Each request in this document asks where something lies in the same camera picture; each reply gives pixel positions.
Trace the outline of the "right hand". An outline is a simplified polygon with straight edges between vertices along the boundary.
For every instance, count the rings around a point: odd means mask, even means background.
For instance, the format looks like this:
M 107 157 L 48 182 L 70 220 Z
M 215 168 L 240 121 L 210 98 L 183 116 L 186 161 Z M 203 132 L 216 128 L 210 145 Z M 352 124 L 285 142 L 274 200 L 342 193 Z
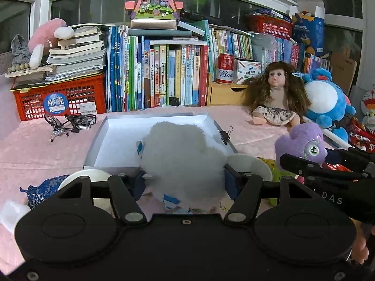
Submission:
M 353 243 L 351 258 L 360 265 L 363 265 L 363 263 L 369 258 L 367 237 L 362 223 L 356 219 L 352 219 L 352 221 L 356 227 L 356 238 Z

